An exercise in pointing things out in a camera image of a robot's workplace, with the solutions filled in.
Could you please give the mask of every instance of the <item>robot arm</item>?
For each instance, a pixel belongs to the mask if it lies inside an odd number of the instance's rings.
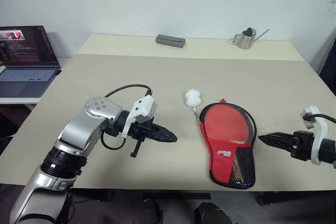
[[[104,133],[117,136],[122,132],[123,137],[138,140],[133,157],[146,137],[176,142],[173,133],[152,123],[155,109],[149,94],[136,101],[130,112],[106,97],[90,99],[64,127],[44,162],[36,168],[12,209],[10,222],[55,223],[66,204],[68,189],[81,174],[97,141],[103,143]]]

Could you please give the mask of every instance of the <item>desk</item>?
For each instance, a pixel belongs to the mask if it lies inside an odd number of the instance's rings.
[[[61,69],[67,64],[70,58],[58,58],[58,62]],[[0,66],[0,73],[5,70],[5,66]],[[0,104],[25,104],[28,108],[32,108],[31,104],[37,104],[41,100],[41,97],[31,97],[31,98],[18,98],[18,97],[0,97]]]
[[[138,40],[144,43],[132,43]],[[109,151],[98,143],[76,187],[232,190],[210,180],[207,149],[192,109],[184,103],[184,92],[190,88],[202,93],[199,110],[224,98],[249,111],[257,123],[258,135],[305,130],[299,113],[308,105],[336,116],[336,97],[289,42],[260,41],[242,50],[224,40],[188,39],[185,49],[154,41],[151,37],[92,35],[0,156],[0,183],[27,183],[62,128],[86,100],[130,83],[144,83],[154,90],[158,107],[154,122],[170,129],[179,140],[145,140],[137,158],[129,156],[135,140],[128,139],[118,151]],[[202,59],[197,52],[205,52],[211,43],[221,51]],[[96,45],[97,52],[104,55],[94,54]],[[127,45],[127,49],[122,53],[117,45]],[[150,56],[139,57],[144,56],[142,50]],[[177,50],[179,58],[167,57]],[[142,95],[142,89],[134,88],[111,98],[130,109]],[[330,125],[328,137],[336,139],[334,125]],[[336,189],[335,170],[330,164],[315,166],[310,161],[299,161],[259,139],[253,149],[256,183],[250,190]]]

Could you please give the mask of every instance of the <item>printed logo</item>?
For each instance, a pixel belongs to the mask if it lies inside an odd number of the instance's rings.
[[[230,151],[218,151],[217,154],[222,154],[223,156],[226,157],[231,157],[231,152]]]

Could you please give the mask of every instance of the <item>beige table surface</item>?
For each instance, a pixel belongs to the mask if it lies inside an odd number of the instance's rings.
[[[297,54],[294,48],[287,50],[290,52]],[[118,151],[105,149],[98,142],[75,187],[232,190],[210,180],[206,146],[192,110],[184,103],[184,92],[190,88],[202,93],[200,109],[221,98],[245,108],[257,123],[258,135],[305,130],[299,113],[309,105],[336,116],[336,97],[299,57],[242,60],[77,55],[0,156],[0,183],[27,183],[86,100],[130,83],[144,83],[154,90],[158,104],[154,122],[170,129],[179,140],[145,140],[137,158],[129,156],[135,140],[128,139]],[[142,89],[134,88],[111,98],[130,109],[142,95]],[[335,127],[329,126],[328,137],[335,139]],[[117,140],[108,138],[108,142]],[[296,160],[259,139],[253,150],[256,183],[251,190],[336,189],[336,173],[330,164],[316,166]]]

